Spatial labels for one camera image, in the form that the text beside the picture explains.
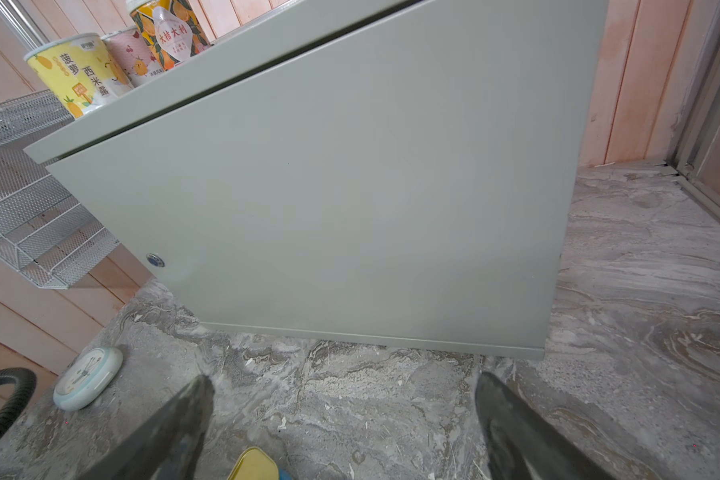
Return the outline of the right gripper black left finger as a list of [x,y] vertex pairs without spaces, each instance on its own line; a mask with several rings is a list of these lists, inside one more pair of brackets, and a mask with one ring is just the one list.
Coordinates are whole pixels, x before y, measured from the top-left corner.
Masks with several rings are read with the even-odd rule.
[[192,479],[213,413],[214,387],[198,375],[82,479]]

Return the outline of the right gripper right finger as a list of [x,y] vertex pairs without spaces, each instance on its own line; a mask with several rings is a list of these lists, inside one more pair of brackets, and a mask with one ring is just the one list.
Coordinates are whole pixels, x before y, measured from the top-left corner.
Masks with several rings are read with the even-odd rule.
[[478,377],[475,407],[493,479],[612,477],[490,372]]

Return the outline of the yellow oval sardine tin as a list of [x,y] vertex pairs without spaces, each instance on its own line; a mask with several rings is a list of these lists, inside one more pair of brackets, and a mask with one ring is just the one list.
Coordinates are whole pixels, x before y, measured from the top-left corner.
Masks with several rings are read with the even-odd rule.
[[228,480],[292,480],[293,477],[258,447],[246,449],[238,458]]

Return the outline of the yellow label white-lid can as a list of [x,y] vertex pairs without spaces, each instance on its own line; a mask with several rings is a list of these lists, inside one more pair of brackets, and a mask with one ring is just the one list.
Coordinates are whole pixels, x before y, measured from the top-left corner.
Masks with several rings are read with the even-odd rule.
[[76,119],[133,89],[125,71],[96,33],[47,43],[27,53],[24,61]]

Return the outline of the pink label white can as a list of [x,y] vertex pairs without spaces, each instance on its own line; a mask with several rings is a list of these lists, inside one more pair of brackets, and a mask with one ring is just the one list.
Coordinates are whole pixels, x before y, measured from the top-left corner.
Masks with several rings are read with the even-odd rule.
[[104,35],[101,39],[134,87],[147,84],[165,72],[136,26]]

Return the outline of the yellow can plain lid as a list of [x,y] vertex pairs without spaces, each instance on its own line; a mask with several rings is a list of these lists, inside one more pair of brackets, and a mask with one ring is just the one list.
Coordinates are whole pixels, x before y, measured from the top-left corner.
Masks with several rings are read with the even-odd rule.
[[189,1],[127,0],[125,5],[151,53],[166,71],[211,47]]

